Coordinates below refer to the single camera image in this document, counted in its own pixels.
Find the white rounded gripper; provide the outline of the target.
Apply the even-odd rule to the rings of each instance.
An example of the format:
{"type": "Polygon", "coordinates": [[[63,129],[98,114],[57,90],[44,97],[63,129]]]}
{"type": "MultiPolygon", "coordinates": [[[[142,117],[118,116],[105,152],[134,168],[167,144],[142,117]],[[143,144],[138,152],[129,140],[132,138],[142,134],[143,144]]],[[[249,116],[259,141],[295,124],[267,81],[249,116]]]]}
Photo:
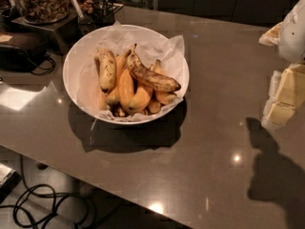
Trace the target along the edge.
{"type": "Polygon", "coordinates": [[[274,71],[261,119],[264,128],[278,129],[305,102],[305,0],[299,0],[283,22],[263,33],[258,42],[270,47],[278,45],[279,55],[292,63],[283,72],[274,71]]]}

